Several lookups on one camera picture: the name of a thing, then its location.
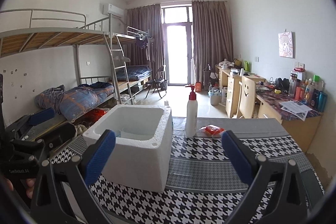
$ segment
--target blue can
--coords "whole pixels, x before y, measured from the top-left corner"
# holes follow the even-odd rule
[[[326,93],[324,93],[323,91],[320,91],[317,111],[319,112],[324,111],[324,108],[326,107],[327,97],[328,95]]]

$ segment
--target cartoon drawing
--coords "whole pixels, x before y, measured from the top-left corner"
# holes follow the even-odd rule
[[[278,34],[279,55],[282,57],[293,58],[293,36],[292,32]]]

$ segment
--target blue gripper pad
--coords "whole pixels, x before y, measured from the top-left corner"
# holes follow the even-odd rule
[[[51,107],[46,110],[40,111],[34,115],[32,115],[29,119],[29,124],[31,126],[37,126],[40,123],[43,123],[51,118],[55,117],[55,110]]]
[[[241,181],[251,185],[259,168],[255,153],[244,145],[231,130],[223,133],[222,146]]]
[[[116,136],[112,130],[105,130],[95,144],[83,153],[81,174],[86,186],[95,183],[116,145]]]

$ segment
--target brown curtain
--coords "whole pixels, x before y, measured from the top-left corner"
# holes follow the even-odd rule
[[[164,42],[163,28],[161,22],[161,6],[160,4],[148,5],[144,7],[127,10],[127,26],[147,32],[149,30],[150,37],[153,38],[152,44],[152,69],[153,76],[158,68],[164,64]],[[146,58],[146,50],[140,49],[135,43],[123,46],[125,56],[131,59],[129,65],[148,65]]]
[[[227,58],[233,61],[232,28],[223,1],[193,1],[195,80],[203,82],[203,69]]]

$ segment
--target glass door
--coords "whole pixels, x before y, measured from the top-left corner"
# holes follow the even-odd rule
[[[190,84],[194,79],[191,7],[164,7],[162,24],[168,84]]]

